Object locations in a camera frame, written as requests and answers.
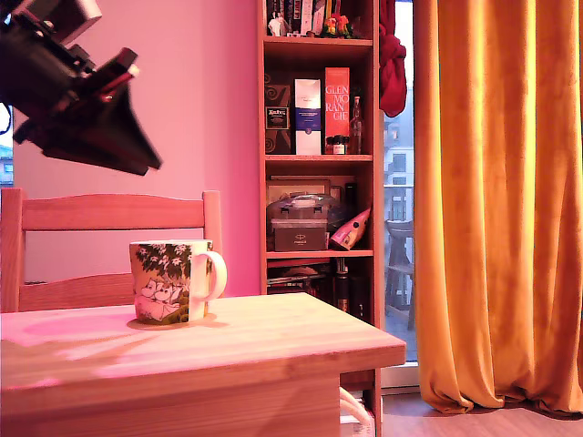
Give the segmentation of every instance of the red cloth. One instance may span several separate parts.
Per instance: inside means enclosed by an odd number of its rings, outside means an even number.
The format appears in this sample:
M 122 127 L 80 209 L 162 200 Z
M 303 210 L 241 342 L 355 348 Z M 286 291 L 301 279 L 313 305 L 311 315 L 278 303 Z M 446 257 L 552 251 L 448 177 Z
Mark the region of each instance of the red cloth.
M 396 117 L 404 110 L 407 99 L 407 82 L 404 76 L 404 57 L 407 54 L 399 38 L 394 36 L 394 1 L 380 0 L 380 108 L 389 117 Z

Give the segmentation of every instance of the small figurine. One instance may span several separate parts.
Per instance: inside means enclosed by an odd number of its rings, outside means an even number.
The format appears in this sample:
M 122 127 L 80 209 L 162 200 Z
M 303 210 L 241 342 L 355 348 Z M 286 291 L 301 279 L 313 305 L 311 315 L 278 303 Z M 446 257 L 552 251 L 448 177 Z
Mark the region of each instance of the small figurine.
M 279 12 L 277 18 L 273 17 L 270 20 L 268 28 L 271 30 L 273 36 L 286 36 L 288 35 L 290 26 L 283 19 L 283 14 Z
M 332 14 L 324 20 L 322 37 L 352 39 L 354 38 L 353 27 L 346 15 Z
M 339 37 L 352 38 L 353 37 L 353 27 L 348 22 L 346 15 L 342 15 L 336 18 L 336 33 Z

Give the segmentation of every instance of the white box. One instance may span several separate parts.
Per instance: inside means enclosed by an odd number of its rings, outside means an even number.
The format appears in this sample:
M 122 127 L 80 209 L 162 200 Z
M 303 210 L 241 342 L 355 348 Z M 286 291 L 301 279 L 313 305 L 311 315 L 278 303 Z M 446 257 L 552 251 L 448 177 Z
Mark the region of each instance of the white box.
M 320 79 L 295 79 L 295 154 L 322 154 Z

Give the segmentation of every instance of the wooden floor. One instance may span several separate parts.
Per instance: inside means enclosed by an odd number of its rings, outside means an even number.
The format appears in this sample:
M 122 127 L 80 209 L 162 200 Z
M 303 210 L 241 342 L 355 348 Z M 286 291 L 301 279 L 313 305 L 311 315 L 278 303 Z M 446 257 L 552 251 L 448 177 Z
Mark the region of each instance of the wooden floor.
M 583 437 L 583 416 L 550 417 L 523 402 L 501 410 L 445 415 L 419 393 L 384 396 L 383 437 Z

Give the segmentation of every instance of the red box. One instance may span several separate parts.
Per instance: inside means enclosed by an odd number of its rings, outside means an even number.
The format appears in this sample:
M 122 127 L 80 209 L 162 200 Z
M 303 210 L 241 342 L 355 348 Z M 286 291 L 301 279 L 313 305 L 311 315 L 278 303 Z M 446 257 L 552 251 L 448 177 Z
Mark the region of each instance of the red box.
M 350 135 L 350 68 L 326 68 L 326 137 Z

